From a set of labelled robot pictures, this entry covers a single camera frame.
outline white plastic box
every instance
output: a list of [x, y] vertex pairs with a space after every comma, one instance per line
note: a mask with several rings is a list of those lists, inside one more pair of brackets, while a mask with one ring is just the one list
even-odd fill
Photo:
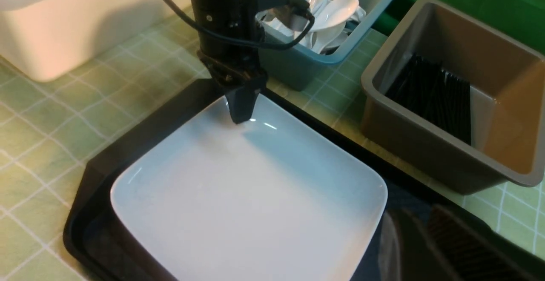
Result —
[[52, 81], [171, 14], [162, 0], [0, 0], [0, 56]]

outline white square plate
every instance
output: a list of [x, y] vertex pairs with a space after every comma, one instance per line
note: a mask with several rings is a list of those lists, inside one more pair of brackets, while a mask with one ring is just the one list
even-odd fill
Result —
[[117, 178], [132, 236], [183, 281], [348, 281], [387, 201], [367, 165], [260, 95], [222, 97]]

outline tray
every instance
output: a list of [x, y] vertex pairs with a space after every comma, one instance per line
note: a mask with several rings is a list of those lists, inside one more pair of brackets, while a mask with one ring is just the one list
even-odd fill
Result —
[[[456, 206], [272, 91], [266, 89], [263, 95], [380, 174], [388, 188], [387, 209], [404, 207], [426, 222], [432, 204]], [[123, 227], [109, 194], [125, 169], [220, 96], [212, 80], [195, 81], [88, 162], [63, 239], [68, 252], [103, 280], [176, 280]], [[380, 280], [379, 240], [380, 225], [351, 281]]]

